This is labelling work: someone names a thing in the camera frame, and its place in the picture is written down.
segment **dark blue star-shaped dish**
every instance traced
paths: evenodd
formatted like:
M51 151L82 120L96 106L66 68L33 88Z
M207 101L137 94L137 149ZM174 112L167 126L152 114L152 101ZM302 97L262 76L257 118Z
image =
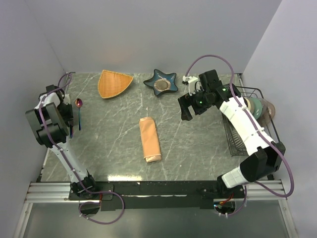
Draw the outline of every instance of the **dark blue star-shaped dish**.
M154 69L153 77L145 80L144 84L153 88L155 96L159 96L163 93L178 91L175 79L176 73L165 74L158 69Z

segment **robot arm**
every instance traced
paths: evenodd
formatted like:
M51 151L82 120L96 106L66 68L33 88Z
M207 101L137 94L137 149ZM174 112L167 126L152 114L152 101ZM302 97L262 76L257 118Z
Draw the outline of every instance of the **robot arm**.
M199 90L197 90L196 86L193 86L194 84L197 85L197 82L200 82ZM191 91L178 99L182 112L182 120L192 119L188 109L189 106L192 106L196 115L204 113L211 106L216 106L235 127L247 148L249 157L235 169L217 178L219 192L228 193L238 185L254 182L279 169L281 158L259 137L257 132L260 131L282 154L285 153L284 145L281 142L275 143L251 115L258 130L254 128L248 116L243 111L247 107L244 99L234 85L234 93L238 97L242 107L233 98L229 85L223 85L219 80L215 70L200 74L199 79L194 77L187 79L185 77L183 83L189 84L189 88L191 90L194 88L196 91Z
M73 127L73 110L72 105L70 104L69 95L65 94L62 90L48 95L49 92L56 88L57 87L54 85L46 87L46 93L39 96L40 102L38 105L34 109L27 111L25 115L37 142L40 145L45 145L54 154L56 154L67 170L71 181L71 190L78 196L84 195L87 197L87 194L85 194L84 189L79 183L79 179L86 188L90 188L91 190L95 187L95 181L86 168L78 161L74 151L69 145L68 130L70 128L71 131L71 127ZM45 131L43 122L39 115L41 101L44 102L41 109L49 133L57 146L63 150L63 153L67 157L68 161L63 158L60 150L49 140L48 134ZM77 172L78 177L74 175L74 172L67 162Z

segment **red wire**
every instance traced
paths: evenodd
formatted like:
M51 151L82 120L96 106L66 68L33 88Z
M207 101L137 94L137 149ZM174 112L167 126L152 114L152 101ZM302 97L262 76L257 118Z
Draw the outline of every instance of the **red wire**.
M220 205L223 206L227 201L230 201L232 198L233 198L233 194L231 194L227 200L220 202Z

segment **black mounting plate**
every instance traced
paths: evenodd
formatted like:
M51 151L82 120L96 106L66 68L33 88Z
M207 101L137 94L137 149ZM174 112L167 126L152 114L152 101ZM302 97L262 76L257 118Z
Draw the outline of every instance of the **black mounting plate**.
M177 208L198 207L213 209L214 199L227 199L216 191L217 181L105 181L96 182L98 191L113 191L121 195L125 209L145 208ZM242 186L234 192L234 198L243 198ZM101 211L121 209L118 197L104 195ZM76 194L70 193L69 200L81 200Z

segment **folded orange towel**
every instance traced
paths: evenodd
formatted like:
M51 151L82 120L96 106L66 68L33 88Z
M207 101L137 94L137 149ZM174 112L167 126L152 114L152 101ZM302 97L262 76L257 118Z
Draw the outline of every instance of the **folded orange towel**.
M146 162L161 160L159 138L152 117L141 118L139 122L143 155Z

